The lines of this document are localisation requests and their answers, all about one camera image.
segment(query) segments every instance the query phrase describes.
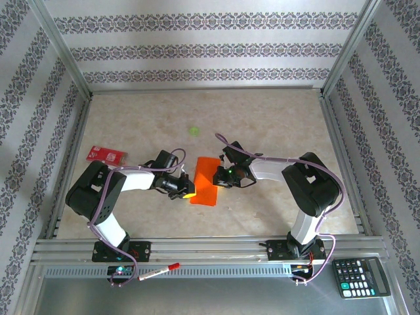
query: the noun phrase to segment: orange sponge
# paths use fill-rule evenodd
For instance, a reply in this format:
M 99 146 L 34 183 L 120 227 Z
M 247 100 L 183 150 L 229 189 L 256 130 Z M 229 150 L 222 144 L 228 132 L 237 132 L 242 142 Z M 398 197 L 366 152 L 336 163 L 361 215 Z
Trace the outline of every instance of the orange sponge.
M 219 159 L 213 157 L 199 157 L 197 159 L 196 176 L 194 185 L 196 186 L 196 195 L 190 198 L 194 205 L 216 205 L 217 187 L 213 186 L 213 175 L 217 167 L 221 164 Z

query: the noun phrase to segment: patterned wallpaper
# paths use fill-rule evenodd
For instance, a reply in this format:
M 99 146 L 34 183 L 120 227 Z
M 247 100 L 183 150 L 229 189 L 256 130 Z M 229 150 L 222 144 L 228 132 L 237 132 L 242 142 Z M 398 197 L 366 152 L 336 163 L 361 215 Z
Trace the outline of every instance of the patterned wallpaper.
M 321 87 L 364 0 L 49 0 L 93 91 Z
M 330 101 L 370 225 L 420 314 L 420 1 L 384 1 Z
M 86 103 L 28 4 L 0 11 L 0 314 L 12 314 Z

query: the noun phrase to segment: calculator keypad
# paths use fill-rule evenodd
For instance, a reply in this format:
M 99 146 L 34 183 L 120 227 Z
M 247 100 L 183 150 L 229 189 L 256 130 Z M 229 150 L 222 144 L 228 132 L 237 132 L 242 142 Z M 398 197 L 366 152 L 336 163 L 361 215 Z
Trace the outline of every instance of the calculator keypad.
M 375 290 L 366 281 L 365 270 L 358 259 L 333 261 L 333 269 L 338 275 L 341 295 L 346 299 L 361 299 L 375 296 Z

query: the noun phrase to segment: green light spot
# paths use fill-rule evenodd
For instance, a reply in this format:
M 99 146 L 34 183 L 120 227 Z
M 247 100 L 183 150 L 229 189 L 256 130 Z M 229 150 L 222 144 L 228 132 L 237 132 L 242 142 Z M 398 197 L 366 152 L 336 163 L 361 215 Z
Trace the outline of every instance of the green light spot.
M 200 134 L 200 128 L 198 127 L 191 127 L 189 130 L 190 135 L 192 135 L 193 137 L 196 137 Z

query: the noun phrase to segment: robotic arm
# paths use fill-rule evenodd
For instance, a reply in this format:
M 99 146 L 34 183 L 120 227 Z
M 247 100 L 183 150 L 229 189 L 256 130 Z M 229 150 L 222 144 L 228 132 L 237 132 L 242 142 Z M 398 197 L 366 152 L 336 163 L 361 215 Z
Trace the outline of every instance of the robotic arm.
M 236 141 L 231 145 L 243 150 Z M 245 188 L 260 179 L 286 181 L 300 209 L 293 228 L 287 234 L 287 248 L 296 259 L 307 256 L 315 244 L 317 227 L 323 214 L 339 196 L 340 188 L 335 179 L 313 166 L 255 159 L 229 146 L 223 149 L 223 155 L 220 156 L 223 162 L 225 156 L 233 165 L 217 168 L 213 177 L 213 184 L 216 186 Z M 299 159 L 325 168 L 318 156 L 311 152 Z M 252 183 L 242 186 L 243 179 L 249 179 Z
M 156 160 L 146 163 L 151 169 L 167 169 L 177 162 L 178 157 L 162 150 Z M 195 196 L 195 186 L 182 168 L 179 177 L 167 171 L 122 169 L 113 173 L 99 216 L 93 223 L 102 237 L 114 247 L 126 252 L 130 237 L 118 224 L 112 214 L 119 194 L 124 191 L 155 189 L 167 194 L 171 200 Z M 106 179 L 111 169 L 100 161 L 93 161 L 79 177 L 66 196 L 66 204 L 88 221 L 94 219 L 102 196 Z

